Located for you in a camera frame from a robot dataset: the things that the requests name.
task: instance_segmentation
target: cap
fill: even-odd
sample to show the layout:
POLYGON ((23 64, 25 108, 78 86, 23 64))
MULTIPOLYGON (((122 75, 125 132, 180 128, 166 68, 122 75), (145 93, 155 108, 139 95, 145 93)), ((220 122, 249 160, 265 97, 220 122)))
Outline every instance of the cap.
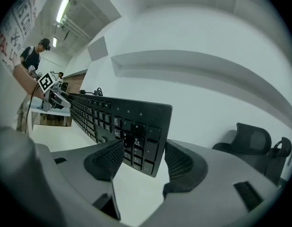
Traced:
POLYGON ((50 40, 48 39, 42 39, 40 44, 45 48, 45 50, 48 51, 49 45, 50 45, 50 40))

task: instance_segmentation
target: fluorescent light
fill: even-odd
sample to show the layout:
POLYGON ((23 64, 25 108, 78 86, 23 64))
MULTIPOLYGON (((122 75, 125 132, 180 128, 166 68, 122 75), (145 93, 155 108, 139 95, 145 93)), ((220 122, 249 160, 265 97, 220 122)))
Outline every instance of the fluorescent light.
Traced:
POLYGON ((57 14, 57 17, 56 17, 56 21, 58 23, 61 22, 62 16, 63 16, 63 14, 64 14, 64 12, 66 10, 66 7, 67 7, 68 3, 69 3, 69 0, 62 0, 61 6, 60 6, 60 10, 59 10, 59 12, 57 14))
POLYGON ((53 47, 56 47, 56 42, 57 42, 57 39, 54 37, 53 38, 53 47))

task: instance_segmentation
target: keyboard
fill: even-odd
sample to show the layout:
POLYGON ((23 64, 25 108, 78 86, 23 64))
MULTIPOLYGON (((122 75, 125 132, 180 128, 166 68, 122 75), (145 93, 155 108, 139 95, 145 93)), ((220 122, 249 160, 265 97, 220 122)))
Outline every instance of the keyboard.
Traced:
POLYGON ((124 140, 123 162, 155 177, 164 152, 172 106, 70 94, 71 118, 97 144, 124 140))

